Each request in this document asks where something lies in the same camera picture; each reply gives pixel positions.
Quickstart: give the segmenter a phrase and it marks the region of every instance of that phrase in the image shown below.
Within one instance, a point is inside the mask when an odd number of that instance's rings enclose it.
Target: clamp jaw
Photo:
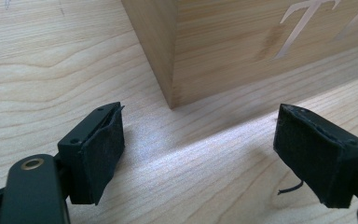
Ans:
[[[70,223],[65,199],[98,204],[124,150],[120,103],[92,111],[59,143],[59,153],[16,162],[0,189],[0,223]]]
[[[358,137],[319,115],[281,105],[274,150],[328,208],[358,197]]]

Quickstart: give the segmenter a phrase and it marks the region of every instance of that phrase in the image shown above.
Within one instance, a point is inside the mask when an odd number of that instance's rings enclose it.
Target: wooden block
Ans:
[[[122,3],[171,108],[358,46],[358,0]]]

